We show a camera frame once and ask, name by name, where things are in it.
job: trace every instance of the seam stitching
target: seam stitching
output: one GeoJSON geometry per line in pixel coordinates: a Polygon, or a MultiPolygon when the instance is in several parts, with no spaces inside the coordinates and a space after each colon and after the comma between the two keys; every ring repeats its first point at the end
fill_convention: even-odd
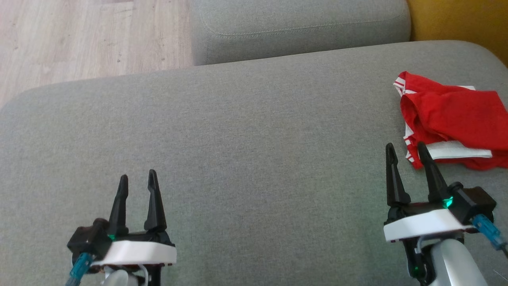
{"type": "Polygon", "coordinates": [[[263,34],[274,34],[274,35],[278,35],[278,34],[284,34],[284,33],[287,33],[287,32],[300,32],[300,31],[305,31],[305,30],[318,30],[318,29],[324,29],[324,28],[334,28],[334,27],[337,27],[337,26],[344,26],[344,25],[362,25],[362,24],[373,24],[373,23],[383,23],[383,22],[390,22],[390,21],[393,21],[393,20],[396,20],[398,18],[400,18],[401,16],[405,15],[404,12],[400,13],[399,15],[393,17],[393,18],[390,18],[390,19],[385,19],[385,20],[376,20],[376,21],[363,21],[363,22],[352,22],[352,23],[332,23],[332,24],[321,24],[321,25],[309,25],[309,26],[303,26],[303,27],[297,27],[297,28],[282,28],[282,29],[273,29],[273,30],[266,30],[266,31],[259,31],[259,32],[248,32],[248,33],[219,33],[217,31],[214,31],[207,23],[206,21],[204,20],[203,18],[203,14],[201,13],[201,9],[200,9],[200,5],[198,4],[198,14],[199,14],[199,19],[201,21],[201,23],[203,24],[203,26],[205,27],[205,29],[214,34],[215,36],[220,36],[220,37],[223,37],[223,38],[226,38],[226,37],[236,37],[236,36],[259,36],[259,35],[263,35],[263,34]]]}

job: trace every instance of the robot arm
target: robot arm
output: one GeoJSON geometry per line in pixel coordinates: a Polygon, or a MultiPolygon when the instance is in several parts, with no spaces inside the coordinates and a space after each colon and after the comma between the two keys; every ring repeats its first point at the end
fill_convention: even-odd
{"type": "Polygon", "coordinates": [[[97,218],[90,227],[78,227],[68,242],[74,266],[66,285],[79,285],[84,273],[104,272],[104,285],[160,286],[162,267],[176,263],[176,248],[166,232],[166,216],[154,170],[148,175],[148,190],[145,231],[129,233],[125,226],[129,181],[127,175],[121,176],[109,221],[97,218]],[[134,274],[139,270],[144,276],[134,274]]]}
{"type": "Polygon", "coordinates": [[[506,241],[492,224],[496,201],[480,187],[447,185],[425,144],[418,144],[429,188],[428,202],[411,203],[397,169],[393,145],[386,146],[387,241],[404,245],[409,275],[421,285],[487,285],[469,251],[464,232],[482,232],[506,254],[506,241]],[[433,243],[423,246],[424,242],[433,243]]]}

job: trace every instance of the blue cable connector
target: blue cable connector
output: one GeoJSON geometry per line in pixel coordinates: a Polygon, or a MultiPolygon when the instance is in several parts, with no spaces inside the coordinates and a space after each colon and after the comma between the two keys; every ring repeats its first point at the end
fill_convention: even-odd
{"type": "Polygon", "coordinates": [[[478,229],[479,232],[484,234],[495,250],[504,250],[506,246],[506,240],[501,236],[501,232],[497,227],[488,219],[485,215],[480,214],[473,218],[473,225],[478,229]]]}
{"type": "Polygon", "coordinates": [[[86,252],[80,254],[78,260],[76,260],[76,263],[69,273],[70,277],[69,280],[67,280],[67,283],[65,283],[65,286],[78,286],[81,284],[81,278],[83,278],[83,275],[88,272],[92,262],[92,255],[86,252]]]}

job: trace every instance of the sofa cushion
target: sofa cushion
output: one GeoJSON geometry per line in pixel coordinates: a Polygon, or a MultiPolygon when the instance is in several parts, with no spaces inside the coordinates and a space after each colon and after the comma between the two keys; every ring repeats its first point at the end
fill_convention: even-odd
{"type": "Polygon", "coordinates": [[[196,65],[409,40],[405,0],[196,0],[196,65]]]}
{"type": "MultiPolygon", "coordinates": [[[[157,171],[178,262],[163,285],[415,285],[383,235],[385,145],[406,190],[400,96],[408,70],[497,90],[508,70],[465,42],[410,42],[50,85],[0,110],[1,285],[63,284],[76,227],[109,217],[129,175],[127,226],[142,230],[157,171]]],[[[505,169],[441,165],[482,186],[508,234],[505,169]]],[[[491,285],[508,262],[481,235],[466,246],[491,285]]],[[[83,286],[98,285],[86,276],[83,286]]]]}

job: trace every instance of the green led light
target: green led light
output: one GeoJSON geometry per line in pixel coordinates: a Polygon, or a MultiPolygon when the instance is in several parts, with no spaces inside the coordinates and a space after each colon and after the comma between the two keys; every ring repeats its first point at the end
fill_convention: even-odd
{"type": "Polygon", "coordinates": [[[418,276],[418,266],[415,266],[415,268],[413,268],[413,276],[418,276]]]}
{"type": "Polygon", "coordinates": [[[447,209],[453,203],[453,197],[446,198],[443,200],[443,208],[447,209]]]}

